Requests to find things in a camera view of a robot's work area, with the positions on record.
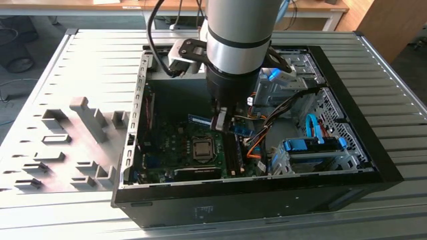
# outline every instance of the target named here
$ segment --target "table leg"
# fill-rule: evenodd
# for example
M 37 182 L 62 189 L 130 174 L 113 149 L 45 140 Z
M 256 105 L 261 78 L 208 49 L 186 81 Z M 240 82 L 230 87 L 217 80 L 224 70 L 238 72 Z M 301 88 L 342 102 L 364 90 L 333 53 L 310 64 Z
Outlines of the table leg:
M 47 20 L 50 21 L 51 25 L 57 25 L 58 23 L 58 16 L 46 16 Z
M 149 16 L 151 14 L 150 11 L 142 11 L 142 17 L 143 17 L 143 20 L 145 20 L 145 27 L 147 27 L 147 19 L 149 19 Z M 150 30 L 155 30 L 155 21 L 151 22 L 151 25 L 150 25 Z
M 334 28 L 340 22 L 341 16 L 342 16 L 342 12 L 340 11 L 332 12 L 330 17 L 325 21 L 322 31 L 334 31 Z

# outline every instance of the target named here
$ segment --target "trash bin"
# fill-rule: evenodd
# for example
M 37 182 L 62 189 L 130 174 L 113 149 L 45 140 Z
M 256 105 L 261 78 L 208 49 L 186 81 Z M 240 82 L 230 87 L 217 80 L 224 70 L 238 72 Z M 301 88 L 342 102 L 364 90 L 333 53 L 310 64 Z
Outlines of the trash bin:
M 0 65 L 9 73 L 21 73 L 33 65 L 33 59 L 23 44 L 17 40 L 18 32 L 0 29 Z
M 23 44 L 38 38 L 29 16 L 0 16 L 0 25 L 3 29 L 13 29 L 17 31 L 17 40 Z

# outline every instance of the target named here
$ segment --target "label sticker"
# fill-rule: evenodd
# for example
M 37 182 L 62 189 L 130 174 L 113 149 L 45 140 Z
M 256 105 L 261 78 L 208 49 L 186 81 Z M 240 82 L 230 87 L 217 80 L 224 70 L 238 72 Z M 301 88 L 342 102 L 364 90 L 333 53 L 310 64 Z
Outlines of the label sticker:
M 139 6 L 122 6 L 122 9 L 141 9 Z
M 249 105 L 249 106 L 252 106 L 253 105 L 253 98 L 249 96 L 248 98 L 246 98 L 246 105 Z
M 261 170 L 261 172 L 265 172 L 265 165 L 261 163 L 261 161 L 257 161 L 257 168 Z

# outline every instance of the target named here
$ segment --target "black wire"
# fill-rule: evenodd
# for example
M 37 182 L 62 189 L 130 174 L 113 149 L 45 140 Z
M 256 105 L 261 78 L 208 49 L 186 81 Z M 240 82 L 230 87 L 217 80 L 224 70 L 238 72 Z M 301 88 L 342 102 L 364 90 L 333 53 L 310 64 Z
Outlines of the black wire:
M 198 0 L 194 0 L 194 1 L 197 2 L 200 15 L 201 15 L 201 18 L 204 19 L 204 18 L 205 18 L 205 16 L 204 16 L 204 14 L 202 14 L 202 10 L 201 10 L 201 1 L 202 1 L 202 0 L 200 0 L 200 2 L 198 2 Z
M 194 1 L 197 3 L 197 6 L 198 6 L 197 16 L 196 16 L 196 19 L 194 19 L 194 28 L 197 28 L 198 27 L 198 13 L 200 13 L 202 19 L 205 19 L 205 16 L 204 16 L 202 10 L 201 10 L 201 1 L 202 0 L 200 0 L 200 2 L 198 2 L 198 0 L 194 0 Z
M 181 15 L 181 7 L 182 7 L 182 0 L 178 0 L 178 9 L 177 9 L 177 16 L 174 20 L 174 25 L 178 24 L 180 15 Z
M 297 14 L 298 14 L 298 8 L 296 7 L 296 3 L 294 3 L 293 0 L 290 0 L 290 1 L 292 1 L 292 5 L 293 5 L 292 17 L 290 17 L 290 20 L 288 22 L 286 28 L 284 30 L 288 30 L 293 26 L 296 18 L 297 18 Z
M 154 17 L 155 17 L 155 13 L 158 11 L 158 8 L 162 4 L 164 0 L 158 0 L 157 3 L 154 4 L 154 7 L 151 9 L 151 13 L 149 15 L 147 18 L 147 23 L 146 23 L 146 39 L 147 39 L 147 45 L 149 45 L 149 49 L 151 51 L 151 56 L 153 59 L 155 60 L 155 62 L 158 63 L 158 65 L 161 66 L 162 71 L 165 72 L 165 74 L 170 77 L 174 78 L 178 76 L 178 74 L 173 71 L 169 70 L 168 66 L 165 65 L 165 63 L 161 61 L 159 55 L 157 53 L 155 47 L 154 47 L 154 43 L 153 43 L 153 38 L 151 38 L 151 25 L 153 25 L 153 21 L 154 21 Z
M 306 95 L 306 94 L 313 94 L 320 90 L 318 87 L 313 87 L 309 88 L 306 90 L 301 90 L 297 93 L 294 93 L 282 103 L 278 104 L 278 106 L 272 110 L 270 114 L 266 116 L 261 126 L 261 130 L 258 131 L 258 133 L 250 137 L 246 142 L 252 142 L 257 137 L 260 137 L 262 134 L 265 134 L 273 124 L 273 121 L 276 120 L 276 118 L 285 113 L 293 106 L 296 100 Z

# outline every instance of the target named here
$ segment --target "metal workbench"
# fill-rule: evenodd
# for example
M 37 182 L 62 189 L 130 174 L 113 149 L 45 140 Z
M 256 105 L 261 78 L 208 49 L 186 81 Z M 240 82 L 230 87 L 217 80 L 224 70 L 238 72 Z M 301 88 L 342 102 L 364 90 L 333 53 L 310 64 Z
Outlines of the metal workbench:
M 196 38 L 192 30 L 153 32 L 157 45 Z M 49 107 L 49 96 L 65 85 L 66 96 L 97 83 L 85 94 L 89 104 L 107 114 L 131 107 L 142 45 L 141 30 L 78 30 L 66 34 L 39 77 L 0 148 L 0 167 L 22 136 Z M 376 192 L 337 212 L 197 226 L 141 230 L 119 209 L 110 208 L 110 191 L 17 194 L 0 192 L 0 236 L 95 239 L 142 237 L 244 239 L 420 239 L 427 238 L 427 109 L 362 36 L 344 32 L 276 32 L 272 44 L 317 45 L 334 67 L 369 125 L 388 151 L 404 182 Z M 121 82 L 109 88 L 107 82 Z

